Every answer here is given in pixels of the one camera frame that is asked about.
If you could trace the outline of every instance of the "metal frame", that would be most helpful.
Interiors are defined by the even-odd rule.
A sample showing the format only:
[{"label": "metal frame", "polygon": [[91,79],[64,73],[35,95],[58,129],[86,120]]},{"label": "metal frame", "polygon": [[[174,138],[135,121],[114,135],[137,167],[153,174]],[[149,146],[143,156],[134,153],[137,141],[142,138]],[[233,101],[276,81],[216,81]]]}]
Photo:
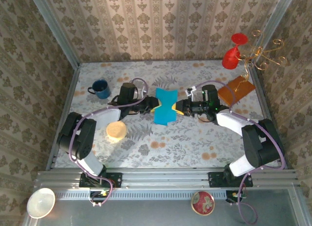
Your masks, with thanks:
[{"label": "metal frame", "polygon": [[279,0],[276,7],[274,8],[267,25],[265,26],[263,33],[265,34],[263,41],[260,39],[257,41],[256,46],[259,46],[260,43],[263,43],[263,49],[268,45],[274,31],[282,20],[284,14],[286,13],[287,8],[289,7],[292,0]]},{"label": "metal frame", "polygon": [[45,22],[51,29],[53,36],[58,41],[60,47],[64,51],[68,61],[71,63],[74,71],[77,71],[79,67],[79,58],[76,56],[75,52],[71,49],[71,46],[67,40],[66,35],[60,29],[58,21],[53,16],[53,12],[46,0],[33,0],[42,14]]},{"label": "metal frame", "polygon": [[[178,200],[190,199],[192,193],[206,190],[224,199],[225,190],[238,188],[209,187],[208,173],[223,171],[222,168],[124,168],[108,169],[108,172],[122,172],[123,183],[120,189],[115,189],[115,200]],[[35,190],[50,188],[56,197],[63,201],[88,199],[89,188],[79,188],[80,169],[53,169],[40,171],[35,180]],[[307,207],[303,204],[299,181],[292,169],[261,170],[252,174],[252,188],[248,191],[287,189],[297,221],[301,226],[311,225]],[[25,216],[26,226],[35,226],[38,221]]]},{"label": "metal frame", "polygon": [[53,143],[52,143],[50,156],[49,156],[49,159],[48,159],[48,162],[47,162],[47,166],[45,168],[46,171],[48,171],[51,168],[53,168],[53,164],[55,163],[56,158],[58,156],[59,147],[56,144],[57,143],[57,138],[58,138],[60,130],[62,129],[62,127],[63,127],[63,125],[65,123],[67,115],[69,113],[70,105],[72,104],[72,100],[73,100],[73,97],[74,97],[74,92],[75,92],[76,85],[77,85],[77,82],[78,82],[79,73],[80,73],[80,69],[77,69],[76,71],[74,71],[73,78],[72,78],[72,81],[71,81],[69,89],[68,89],[68,93],[67,93],[67,97],[66,97],[66,100],[65,100],[65,104],[64,104],[63,111],[62,111],[62,115],[61,115],[61,117],[59,119],[58,128],[57,128],[57,131],[55,133],[54,140],[53,140]]},{"label": "metal frame", "polygon": [[[108,172],[122,172],[121,190],[216,190],[237,188],[211,188],[208,173],[223,171],[223,168],[123,168],[108,169]],[[50,188],[57,190],[86,190],[79,188],[80,169],[52,169],[39,171],[35,190]],[[299,187],[293,169],[265,169],[252,174],[253,187],[250,189],[288,189]]]},{"label": "metal frame", "polygon": [[258,78],[255,67],[250,68],[249,72],[250,72],[250,76],[252,77],[253,84],[255,86],[255,92],[256,92],[258,100],[259,100],[259,104],[260,104],[260,107],[262,110],[263,117],[272,120],[272,117],[271,117],[270,111],[269,111],[269,107],[268,107],[267,101],[265,99],[265,96],[264,96],[264,93],[263,93],[263,90],[261,87],[261,83],[260,83],[260,80]]}]

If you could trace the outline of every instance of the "gold candle holder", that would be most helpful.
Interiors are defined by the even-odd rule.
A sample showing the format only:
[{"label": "gold candle holder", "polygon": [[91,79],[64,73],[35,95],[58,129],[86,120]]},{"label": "gold candle holder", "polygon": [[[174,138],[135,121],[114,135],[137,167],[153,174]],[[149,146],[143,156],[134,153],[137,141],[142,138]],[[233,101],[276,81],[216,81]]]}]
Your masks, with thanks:
[{"label": "gold candle holder", "polygon": [[[236,58],[238,60],[244,61],[245,73],[227,84],[235,94],[235,101],[233,101],[232,94],[227,87],[222,87],[218,91],[219,97],[222,98],[223,101],[226,102],[228,105],[237,103],[239,100],[241,100],[243,97],[245,97],[247,94],[249,94],[251,91],[255,89],[254,85],[248,81],[250,76],[249,68],[254,66],[257,69],[264,71],[267,70],[269,66],[267,62],[272,62],[277,65],[287,64],[287,59],[284,56],[279,56],[278,62],[267,57],[268,53],[283,48],[285,46],[284,41],[282,41],[281,39],[274,39],[272,42],[274,45],[277,45],[277,47],[270,50],[264,50],[262,45],[264,33],[261,32],[260,30],[254,30],[252,31],[252,36],[261,39],[260,45],[252,46],[248,44],[251,46],[251,51],[247,55],[246,54],[240,54],[240,56],[236,55]],[[260,65],[257,65],[254,59],[258,57],[265,58],[267,62],[263,61]]]}]

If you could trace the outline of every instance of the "floral tablecloth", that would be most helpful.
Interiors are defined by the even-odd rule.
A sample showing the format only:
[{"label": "floral tablecloth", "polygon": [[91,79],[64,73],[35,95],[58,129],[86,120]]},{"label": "floral tablecloth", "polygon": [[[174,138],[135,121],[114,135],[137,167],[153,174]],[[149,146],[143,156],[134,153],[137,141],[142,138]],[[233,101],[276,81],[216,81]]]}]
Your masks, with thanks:
[{"label": "floral tablecloth", "polygon": [[[181,100],[186,98],[184,90],[188,87],[210,79],[228,83],[241,73],[242,66],[226,70],[220,60],[85,63],[80,67],[70,111],[87,114],[107,106],[119,93],[123,82],[134,77],[147,81],[150,96],[155,96],[157,87],[178,89]],[[105,100],[87,92],[87,88],[100,78],[108,81],[112,91]],[[202,100],[200,89],[196,91],[196,99]],[[233,110],[252,119],[263,118],[255,91],[234,105]],[[181,115],[168,126],[156,125],[153,120],[153,114],[125,117],[122,121],[127,125],[127,135],[117,143],[107,138],[106,128],[97,130],[93,153],[109,168],[223,167],[244,154],[241,137],[227,128]],[[75,165],[65,152],[59,151],[55,167]]]}]

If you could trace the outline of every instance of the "wall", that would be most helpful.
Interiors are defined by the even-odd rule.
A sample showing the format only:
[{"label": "wall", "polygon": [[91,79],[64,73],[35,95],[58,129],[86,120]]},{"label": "wall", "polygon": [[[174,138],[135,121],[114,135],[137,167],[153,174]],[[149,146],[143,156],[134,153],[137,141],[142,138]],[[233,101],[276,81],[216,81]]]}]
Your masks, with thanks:
[{"label": "wall", "polygon": [[47,0],[81,62],[222,58],[278,0]]},{"label": "wall", "polygon": [[270,64],[260,77],[286,158],[297,169],[312,212],[312,0],[292,1],[274,38],[283,39],[285,48],[271,57],[285,56],[289,63]]},{"label": "wall", "polygon": [[32,0],[0,0],[0,225],[21,225],[73,69]]}]

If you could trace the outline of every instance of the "blue sponge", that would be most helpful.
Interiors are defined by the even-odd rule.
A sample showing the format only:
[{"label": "blue sponge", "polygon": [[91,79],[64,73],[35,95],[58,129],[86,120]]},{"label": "blue sponge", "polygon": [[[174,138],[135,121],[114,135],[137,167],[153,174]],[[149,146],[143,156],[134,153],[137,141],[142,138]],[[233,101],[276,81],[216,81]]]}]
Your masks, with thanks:
[{"label": "blue sponge", "polygon": [[172,110],[172,106],[177,102],[177,90],[166,91],[157,88],[156,98],[160,100],[161,106],[155,108],[154,123],[168,125],[169,122],[176,121],[176,111]]}]

